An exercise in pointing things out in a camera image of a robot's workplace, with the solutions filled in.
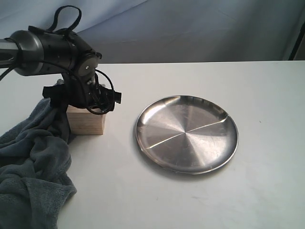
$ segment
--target stainless steel plate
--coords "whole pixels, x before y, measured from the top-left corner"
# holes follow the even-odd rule
[[[148,106],[138,118],[135,136],[151,160],[188,174],[223,166],[238,144],[232,118],[219,106],[193,96],[167,97]]]

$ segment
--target crumpled towel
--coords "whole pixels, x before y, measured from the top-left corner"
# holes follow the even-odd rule
[[[28,119],[0,137],[0,229],[56,229],[58,213],[76,193],[64,109],[42,99]]]

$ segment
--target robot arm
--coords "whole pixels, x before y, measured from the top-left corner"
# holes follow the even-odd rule
[[[54,31],[58,15],[66,7],[76,8],[79,16],[69,28]],[[27,31],[16,31],[9,38],[1,39],[0,68],[8,69],[0,80],[13,69],[24,76],[61,73],[63,85],[43,90],[43,96],[50,97],[51,104],[65,99],[70,105],[97,115],[113,111],[114,103],[121,103],[121,93],[114,90],[107,75],[96,70],[102,55],[72,31],[80,19],[79,8],[63,6],[56,10],[54,22],[47,30],[29,26]],[[96,72],[107,78],[111,89],[99,84]],[[101,112],[93,111],[94,108],[100,108]]]

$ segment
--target fabric backdrop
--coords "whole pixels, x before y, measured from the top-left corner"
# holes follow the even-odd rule
[[[47,28],[62,5],[82,9],[76,31],[103,62],[283,60],[304,22],[304,0],[2,0],[0,37]],[[76,18],[65,9],[59,27]]]

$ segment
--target black strap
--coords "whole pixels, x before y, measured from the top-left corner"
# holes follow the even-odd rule
[[[77,9],[78,12],[79,12],[79,14],[78,14],[78,17],[77,17],[77,19],[75,20],[75,22],[74,22],[71,26],[69,26],[69,27],[66,29],[65,33],[66,33],[66,32],[69,33],[70,31],[72,31],[72,30],[74,30],[74,29],[76,28],[76,26],[77,26],[77,25],[80,23],[80,21],[81,21],[81,9],[80,9],[80,8],[77,8],[77,7],[75,7],[75,6],[68,5],[68,6],[59,7],[59,8],[56,10],[55,15],[54,15],[53,24],[52,24],[48,29],[46,29],[46,32],[52,32],[52,31],[54,31],[54,29],[56,29],[57,24],[58,24],[58,16],[59,16],[59,13],[61,12],[62,9],[67,8],[67,7],[72,7],[72,8]]]

